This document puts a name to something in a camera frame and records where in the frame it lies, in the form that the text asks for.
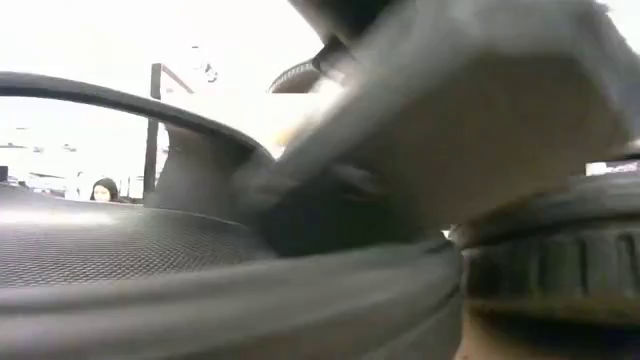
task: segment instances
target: black plastic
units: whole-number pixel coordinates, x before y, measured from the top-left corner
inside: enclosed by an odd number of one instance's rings
[[[156,193],[175,191],[162,207],[181,210],[2,188],[0,358],[453,357],[461,269],[458,251],[441,234],[273,259],[281,249],[243,226],[187,213],[234,214],[247,194],[231,193],[226,175],[249,158],[261,169],[271,161],[252,140],[184,110],[68,80],[0,73],[0,95],[76,101],[169,124],[169,159]],[[375,194],[358,172],[337,173]],[[224,196],[212,196],[216,191]],[[386,242],[396,241],[388,235]]]
[[[9,167],[0,166],[0,182],[9,181]]]
[[[598,324],[640,324],[640,178],[572,179],[450,236],[469,305]]]
[[[595,2],[390,9],[352,47],[347,89],[319,125],[255,176],[265,212],[296,193],[311,214],[314,178],[350,166],[375,174],[410,225],[442,229],[562,183],[639,130],[640,66]]]
[[[318,36],[354,43],[392,0],[289,0]]]
[[[268,91],[273,94],[306,94],[322,77],[311,60],[303,61],[282,72],[271,83]]]

